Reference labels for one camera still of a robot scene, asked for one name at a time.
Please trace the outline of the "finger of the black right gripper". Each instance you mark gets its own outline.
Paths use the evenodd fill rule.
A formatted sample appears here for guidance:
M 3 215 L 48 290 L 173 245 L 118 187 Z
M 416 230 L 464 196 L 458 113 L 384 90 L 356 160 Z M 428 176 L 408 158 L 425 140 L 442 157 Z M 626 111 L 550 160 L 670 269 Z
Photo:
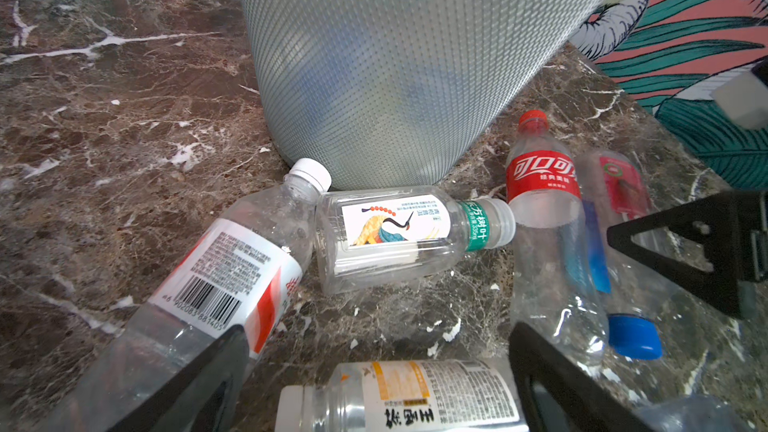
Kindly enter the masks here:
M 610 247 L 721 313 L 758 313 L 767 280 L 767 191 L 731 190 L 607 229 Z

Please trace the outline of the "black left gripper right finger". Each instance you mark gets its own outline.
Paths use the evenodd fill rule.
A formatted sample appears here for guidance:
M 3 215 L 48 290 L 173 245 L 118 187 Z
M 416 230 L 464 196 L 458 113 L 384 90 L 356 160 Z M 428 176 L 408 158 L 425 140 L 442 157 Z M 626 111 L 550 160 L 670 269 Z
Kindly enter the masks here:
M 651 428 L 524 322 L 508 360 L 531 431 L 649 431 Z

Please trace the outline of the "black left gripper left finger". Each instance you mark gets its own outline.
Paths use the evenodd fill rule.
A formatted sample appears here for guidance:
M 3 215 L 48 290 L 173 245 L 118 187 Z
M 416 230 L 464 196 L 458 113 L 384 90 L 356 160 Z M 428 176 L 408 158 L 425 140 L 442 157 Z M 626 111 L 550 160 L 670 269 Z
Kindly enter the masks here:
M 244 328 L 234 325 L 113 431 L 228 431 L 249 361 Z

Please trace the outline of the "red cola label bottle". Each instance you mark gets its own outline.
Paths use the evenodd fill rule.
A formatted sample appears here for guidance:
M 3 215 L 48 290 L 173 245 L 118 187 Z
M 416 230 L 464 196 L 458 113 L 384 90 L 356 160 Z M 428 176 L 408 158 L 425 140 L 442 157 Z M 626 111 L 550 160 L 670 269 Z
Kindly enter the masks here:
M 519 119 L 506 188 L 516 220 L 511 320 L 531 326 L 576 364 L 599 366 L 608 319 L 589 270 L 575 164 L 542 111 Z

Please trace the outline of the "red white label clear bottle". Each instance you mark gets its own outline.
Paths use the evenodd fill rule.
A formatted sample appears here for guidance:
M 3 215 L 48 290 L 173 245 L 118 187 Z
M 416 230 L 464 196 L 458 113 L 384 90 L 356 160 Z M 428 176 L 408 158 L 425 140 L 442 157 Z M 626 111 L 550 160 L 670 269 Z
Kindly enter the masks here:
M 315 207 L 331 183 L 302 158 L 281 184 L 227 208 L 39 430 L 107 430 L 232 326 L 256 362 L 311 262 Z

